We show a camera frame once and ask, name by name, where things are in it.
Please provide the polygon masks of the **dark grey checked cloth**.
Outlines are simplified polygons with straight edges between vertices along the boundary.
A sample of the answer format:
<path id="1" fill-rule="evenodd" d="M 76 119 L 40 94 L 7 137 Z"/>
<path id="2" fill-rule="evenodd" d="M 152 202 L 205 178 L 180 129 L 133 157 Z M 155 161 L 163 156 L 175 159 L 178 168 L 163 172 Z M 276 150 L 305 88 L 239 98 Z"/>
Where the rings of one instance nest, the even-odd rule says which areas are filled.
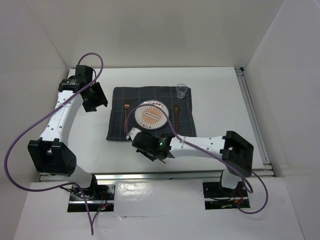
<path id="1" fill-rule="evenodd" d="M 126 141 L 124 132 L 125 100 L 130 101 L 128 113 L 141 102 L 157 100 L 164 103 L 169 110 L 169 120 L 176 126 L 176 117 L 173 111 L 175 105 L 179 106 L 178 122 L 182 136 L 196 137 L 196 128 L 192 115 L 192 91 L 188 88 L 183 99 L 177 97 L 175 86 L 143 86 L 143 87 L 115 87 L 112 95 L 112 109 L 106 139 L 108 141 Z"/>

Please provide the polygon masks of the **copper fork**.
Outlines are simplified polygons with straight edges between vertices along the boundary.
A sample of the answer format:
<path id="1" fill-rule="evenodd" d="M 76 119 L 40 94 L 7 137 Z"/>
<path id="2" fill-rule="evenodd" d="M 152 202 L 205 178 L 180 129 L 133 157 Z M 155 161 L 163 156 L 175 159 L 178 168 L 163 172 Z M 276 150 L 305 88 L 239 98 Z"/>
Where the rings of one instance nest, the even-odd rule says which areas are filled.
<path id="1" fill-rule="evenodd" d="M 126 121 L 127 121 L 127 116 L 128 116 L 128 110 L 130 108 L 130 101 L 128 99 L 125 100 L 124 102 L 124 109 L 125 109 L 125 115 L 124 115 L 124 133 L 126 132 Z"/>

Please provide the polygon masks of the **patterned glass plate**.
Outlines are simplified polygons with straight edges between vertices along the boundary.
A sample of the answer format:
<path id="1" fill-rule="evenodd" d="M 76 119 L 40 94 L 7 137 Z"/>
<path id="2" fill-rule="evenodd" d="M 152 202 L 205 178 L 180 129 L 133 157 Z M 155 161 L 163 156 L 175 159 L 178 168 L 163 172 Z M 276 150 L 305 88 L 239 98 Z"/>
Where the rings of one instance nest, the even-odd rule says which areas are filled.
<path id="1" fill-rule="evenodd" d="M 136 123 L 146 130 L 157 130 L 164 127 L 169 117 L 168 107 L 158 100 L 146 100 L 139 104 L 139 108 L 135 110 L 134 119 Z"/>

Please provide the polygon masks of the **dark wooden spoon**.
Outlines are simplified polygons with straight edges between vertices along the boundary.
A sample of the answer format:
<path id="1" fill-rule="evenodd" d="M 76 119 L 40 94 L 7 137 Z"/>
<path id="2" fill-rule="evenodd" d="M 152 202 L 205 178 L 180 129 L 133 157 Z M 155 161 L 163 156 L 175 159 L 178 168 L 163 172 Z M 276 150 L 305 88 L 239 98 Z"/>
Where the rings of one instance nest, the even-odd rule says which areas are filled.
<path id="1" fill-rule="evenodd" d="M 174 105 L 173 106 L 173 112 L 175 115 L 175 129 L 178 132 L 179 131 L 179 106 L 178 105 Z"/>

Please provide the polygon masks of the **clear plastic cup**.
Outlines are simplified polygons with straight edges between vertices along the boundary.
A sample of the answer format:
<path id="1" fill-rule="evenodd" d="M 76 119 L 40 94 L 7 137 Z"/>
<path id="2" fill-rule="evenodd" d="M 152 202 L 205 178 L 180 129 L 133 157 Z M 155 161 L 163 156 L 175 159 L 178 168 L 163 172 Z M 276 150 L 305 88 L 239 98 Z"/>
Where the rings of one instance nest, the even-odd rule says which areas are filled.
<path id="1" fill-rule="evenodd" d="M 179 99 L 183 99 L 186 96 L 187 91 L 188 87 L 183 83 L 180 83 L 176 86 L 176 94 Z"/>

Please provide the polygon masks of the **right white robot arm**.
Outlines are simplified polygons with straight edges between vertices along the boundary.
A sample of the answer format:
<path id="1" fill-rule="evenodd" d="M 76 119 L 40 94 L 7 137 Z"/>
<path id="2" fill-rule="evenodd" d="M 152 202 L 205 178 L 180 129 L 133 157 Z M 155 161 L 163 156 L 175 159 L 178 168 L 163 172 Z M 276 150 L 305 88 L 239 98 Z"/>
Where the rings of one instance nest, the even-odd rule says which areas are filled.
<path id="1" fill-rule="evenodd" d="M 151 161 L 167 158 L 199 157 L 216 159 L 225 165 L 218 190 L 223 196 L 230 196 L 238 182 L 252 175 L 254 146 L 235 131 L 227 131 L 217 137 L 189 137 L 163 134 L 157 138 L 148 132 L 132 128 L 126 139 Z"/>

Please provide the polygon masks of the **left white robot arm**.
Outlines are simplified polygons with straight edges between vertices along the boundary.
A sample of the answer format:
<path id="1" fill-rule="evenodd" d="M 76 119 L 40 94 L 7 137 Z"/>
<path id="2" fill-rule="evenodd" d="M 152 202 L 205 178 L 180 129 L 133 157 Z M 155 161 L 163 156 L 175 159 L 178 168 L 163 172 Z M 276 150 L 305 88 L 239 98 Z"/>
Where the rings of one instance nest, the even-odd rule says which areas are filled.
<path id="1" fill-rule="evenodd" d="M 30 140 L 27 146 L 39 173 L 59 176 L 67 182 L 78 184 L 81 194 L 88 200 L 99 193 L 97 179 L 77 165 L 77 157 L 69 149 L 68 140 L 80 107 L 88 113 L 108 105 L 100 83 L 92 83 L 94 72 L 89 66 L 77 65 L 75 75 L 61 81 L 56 112 L 39 139 Z"/>

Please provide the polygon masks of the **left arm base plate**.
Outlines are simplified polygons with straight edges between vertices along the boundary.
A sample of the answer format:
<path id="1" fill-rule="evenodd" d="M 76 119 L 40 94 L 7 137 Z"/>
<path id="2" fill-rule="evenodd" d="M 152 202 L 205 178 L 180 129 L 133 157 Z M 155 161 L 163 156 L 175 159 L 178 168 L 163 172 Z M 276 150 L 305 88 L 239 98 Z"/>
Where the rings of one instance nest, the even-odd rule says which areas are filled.
<path id="1" fill-rule="evenodd" d="M 80 190 L 72 186 L 69 192 L 68 213 L 84 213 L 87 211 L 84 197 Z M 86 196 L 88 209 L 91 213 L 113 212 L 115 184 L 98 185 L 94 195 Z"/>

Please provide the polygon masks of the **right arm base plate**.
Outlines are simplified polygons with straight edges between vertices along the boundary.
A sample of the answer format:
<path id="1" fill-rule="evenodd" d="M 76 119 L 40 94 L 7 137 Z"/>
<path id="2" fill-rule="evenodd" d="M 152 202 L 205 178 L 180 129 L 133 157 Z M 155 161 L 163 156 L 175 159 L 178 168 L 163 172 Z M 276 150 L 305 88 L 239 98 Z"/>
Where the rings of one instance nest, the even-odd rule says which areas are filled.
<path id="1" fill-rule="evenodd" d="M 203 197 L 206 210 L 249 209 L 248 192 L 240 181 L 236 189 L 223 188 L 219 182 L 203 182 Z"/>

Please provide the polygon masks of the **front aluminium rail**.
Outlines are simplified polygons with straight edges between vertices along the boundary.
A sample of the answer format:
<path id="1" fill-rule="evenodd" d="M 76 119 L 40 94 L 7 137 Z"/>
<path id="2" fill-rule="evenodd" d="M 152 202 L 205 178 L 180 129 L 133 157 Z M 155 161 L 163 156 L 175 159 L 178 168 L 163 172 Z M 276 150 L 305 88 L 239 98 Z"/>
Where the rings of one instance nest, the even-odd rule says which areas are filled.
<path id="1" fill-rule="evenodd" d="M 260 177 L 275 177 L 274 171 L 270 169 L 254 170 Z M 148 180 L 178 180 L 178 179 L 209 179 L 220 178 L 222 171 L 197 171 L 197 172 L 160 172 L 160 173 L 123 173 L 123 174 L 96 174 L 100 182 L 111 181 L 148 181 Z M 58 176 L 41 175 L 40 182 L 62 182 Z"/>

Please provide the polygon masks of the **aluminium rail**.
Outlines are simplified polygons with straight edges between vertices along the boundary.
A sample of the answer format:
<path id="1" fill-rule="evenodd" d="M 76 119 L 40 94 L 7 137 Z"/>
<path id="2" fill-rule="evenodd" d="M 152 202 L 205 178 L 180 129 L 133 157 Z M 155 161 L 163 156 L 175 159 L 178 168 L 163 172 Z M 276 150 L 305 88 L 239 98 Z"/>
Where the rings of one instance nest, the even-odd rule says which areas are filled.
<path id="1" fill-rule="evenodd" d="M 262 135 L 261 128 L 259 126 L 256 111 L 254 109 L 252 98 L 251 98 L 248 85 L 245 79 L 245 74 L 244 74 L 245 69 L 243 67 L 235 67 L 234 70 L 235 70 L 236 77 L 238 79 L 238 83 L 242 92 L 242 96 L 243 96 L 246 108 L 247 108 L 251 126 L 253 128 L 254 137 L 257 142 L 258 152 L 259 152 L 259 155 L 261 156 L 261 160 L 263 163 L 263 170 L 273 172 L 273 167 L 270 162 L 269 154 L 265 145 L 265 141 L 263 139 L 263 135 Z"/>
<path id="2" fill-rule="evenodd" d="M 254 170 L 260 177 L 275 177 L 274 171 L 270 169 Z M 160 173 L 123 173 L 123 174 L 96 174 L 100 182 L 111 181 L 148 181 L 148 180 L 178 180 L 178 179 L 209 179 L 220 178 L 222 171 L 197 171 L 197 172 L 160 172 Z M 40 182 L 62 182 L 58 176 L 41 175 Z"/>

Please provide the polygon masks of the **right aluminium rail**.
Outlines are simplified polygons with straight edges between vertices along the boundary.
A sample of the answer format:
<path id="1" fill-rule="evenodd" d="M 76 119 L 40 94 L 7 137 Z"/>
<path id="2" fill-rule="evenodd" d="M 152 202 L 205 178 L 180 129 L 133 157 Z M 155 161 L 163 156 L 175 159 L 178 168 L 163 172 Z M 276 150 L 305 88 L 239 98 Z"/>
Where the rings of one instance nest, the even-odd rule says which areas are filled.
<path id="1" fill-rule="evenodd" d="M 261 160 L 263 163 L 263 170 L 273 172 L 273 167 L 270 162 L 269 154 L 265 145 L 265 141 L 263 139 L 263 135 L 262 135 L 261 128 L 259 126 L 256 111 L 254 109 L 252 98 L 251 98 L 248 85 L 245 79 L 245 74 L 244 74 L 245 69 L 243 67 L 235 67 L 234 70 L 235 70 L 236 77 L 238 79 L 238 83 L 242 92 L 242 96 L 243 96 L 246 108 L 247 108 L 251 126 L 253 128 L 254 137 L 257 142 L 258 152 L 259 152 L 259 155 L 261 156 Z"/>

